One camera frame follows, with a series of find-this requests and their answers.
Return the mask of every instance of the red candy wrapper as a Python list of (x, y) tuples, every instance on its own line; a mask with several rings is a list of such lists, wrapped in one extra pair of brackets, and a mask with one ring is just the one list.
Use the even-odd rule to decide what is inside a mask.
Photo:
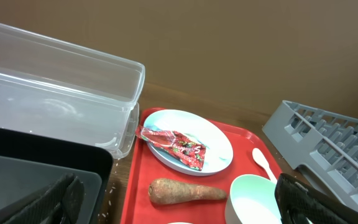
[(206, 148), (177, 131), (153, 131), (138, 126), (136, 136), (164, 150), (186, 166), (201, 171), (204, 165)]

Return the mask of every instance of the carrot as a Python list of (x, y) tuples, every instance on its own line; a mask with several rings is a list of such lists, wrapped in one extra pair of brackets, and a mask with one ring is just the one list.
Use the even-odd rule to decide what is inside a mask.
[(150, 184), (149, 197), (153, 203), (166, 205), (192, 200), (222, 200), (226, 198), (226, 193), (216, 187), (159, 178)]

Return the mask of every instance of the tan backdrop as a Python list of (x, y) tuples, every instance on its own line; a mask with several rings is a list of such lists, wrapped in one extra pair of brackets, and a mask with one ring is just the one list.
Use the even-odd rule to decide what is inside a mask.
[(271, 114), (287, 99), (358, 117), (356, 0), (0, 0), (0, 22), (239, 108)]

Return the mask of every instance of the wooden table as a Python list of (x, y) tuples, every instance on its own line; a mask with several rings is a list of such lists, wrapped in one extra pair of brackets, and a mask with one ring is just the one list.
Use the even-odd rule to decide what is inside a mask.
[[(307, 182), (299, 172), (293, 170), (287, 164), (281, 154), (262, 132), (262, 126), (270, 117), (268, 114), (240, 109), (220, 102), (207, 101), (180, 91), (170, 90), (149, 83), (145, 83), (144, 85), (142, 95), (139, 99), (139, 105), (140, 113), (142, 113), (144, 109), (152, 107), (178, 109), (189, 111), (206, 119), (213, 119), (248, 129), (264, 141), (283, 172)], [(102, 209), (98, 217), (99, 223), (118, 224), (121, 220), (133, 152), (132, 149), (127, 157), (114, 160), (106, 195), (104, 196)]]

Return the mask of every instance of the plastic spoon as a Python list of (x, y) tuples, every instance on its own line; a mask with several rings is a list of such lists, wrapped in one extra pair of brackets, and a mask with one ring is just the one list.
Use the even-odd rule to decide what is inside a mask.
[(255, 148), (254, 150), (252, 150), (252, 157), (254, 158), (254, 161), (260, 165), (263, 169), (266, 170), (266, 173), (269, 177), (269, 179), (274, 183), (277, 184), (277, 179), (274, 176), (272, 170), (269, 167), (269, 162), (267, 162), (265, 156), (262, 154), (262, 152), (260, 151), (260, 149)]

